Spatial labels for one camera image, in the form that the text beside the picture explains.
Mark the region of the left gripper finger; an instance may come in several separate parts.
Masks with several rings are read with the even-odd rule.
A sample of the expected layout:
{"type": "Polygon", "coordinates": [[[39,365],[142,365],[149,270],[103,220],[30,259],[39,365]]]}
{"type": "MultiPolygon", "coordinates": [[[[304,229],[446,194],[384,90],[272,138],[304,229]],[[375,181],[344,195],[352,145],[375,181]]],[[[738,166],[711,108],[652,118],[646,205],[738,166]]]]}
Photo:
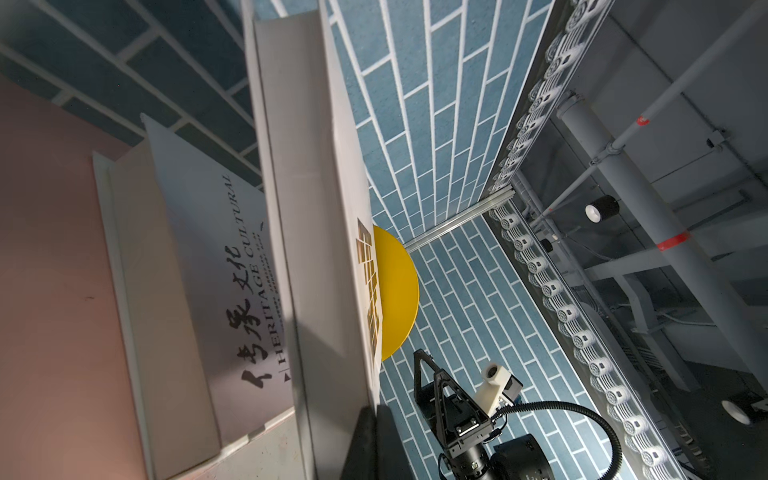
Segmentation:
{"type": "Polygon", "coordinates": [[[392,410],[385,404],[360,411],[340,478],[406,480],[414,475],[392,410]]]}

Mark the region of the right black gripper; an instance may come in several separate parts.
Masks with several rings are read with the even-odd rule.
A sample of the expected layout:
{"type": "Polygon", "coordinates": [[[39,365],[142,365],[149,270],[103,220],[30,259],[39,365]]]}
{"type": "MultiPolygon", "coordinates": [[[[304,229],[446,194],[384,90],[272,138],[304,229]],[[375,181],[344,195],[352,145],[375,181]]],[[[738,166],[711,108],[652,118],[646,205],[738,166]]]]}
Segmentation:
{"type": "Polygon", "coordinates": [[[455,479],[494,479],[484,442],[493,424],[475,400],[423,349],[413,354],[414,399],[455,479]]]}

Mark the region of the white brown-pattern book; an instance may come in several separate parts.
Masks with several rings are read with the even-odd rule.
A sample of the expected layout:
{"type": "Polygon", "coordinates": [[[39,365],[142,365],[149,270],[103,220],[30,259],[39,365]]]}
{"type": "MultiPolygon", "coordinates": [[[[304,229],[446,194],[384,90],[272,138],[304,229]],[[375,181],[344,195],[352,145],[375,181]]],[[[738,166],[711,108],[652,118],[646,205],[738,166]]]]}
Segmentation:
{"type": "Polygon", "coordinates": [[[360,413],[380,400],[366,167],[326,5],[272,20],[241,8],[304,472],[338,479],[360,413]]]}

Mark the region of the Heritage Cultural book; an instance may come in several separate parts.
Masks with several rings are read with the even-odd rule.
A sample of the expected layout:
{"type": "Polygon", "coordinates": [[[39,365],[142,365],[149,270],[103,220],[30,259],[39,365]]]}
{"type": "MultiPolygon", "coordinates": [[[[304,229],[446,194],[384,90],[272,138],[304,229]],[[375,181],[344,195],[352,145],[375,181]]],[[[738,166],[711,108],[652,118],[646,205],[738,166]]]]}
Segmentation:
{"type": "Polygon", "coordinates": [[[294,405],[264,193],[149,116],[104,179],[147,472],[184,477],[294,405]]]}

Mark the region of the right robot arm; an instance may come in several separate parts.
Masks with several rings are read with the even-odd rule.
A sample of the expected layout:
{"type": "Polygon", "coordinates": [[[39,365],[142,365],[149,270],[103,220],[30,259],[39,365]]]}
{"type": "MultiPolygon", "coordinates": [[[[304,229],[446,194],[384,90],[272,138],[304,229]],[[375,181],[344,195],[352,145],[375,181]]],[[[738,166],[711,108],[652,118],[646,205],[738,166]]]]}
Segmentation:
{"type": "Polygon", "coordinates": [[[425,350],[414,359],[414,399],[442,452],[437,470],[448,467],[456,479],[552,479],[554,473],[542,447],[531,434],[505,441],[489,452],[486,445],[504,432],[513,414],[544,410],[570,411],[597,424],[611,445],[611,460],[603,479],[615,478],[623,465],[623,449],[613,427],[582,405],[555,401],[520,403],[513,399],[522,383],[508,369],[489,363],[474,395],[440,367],[425,350]]]}

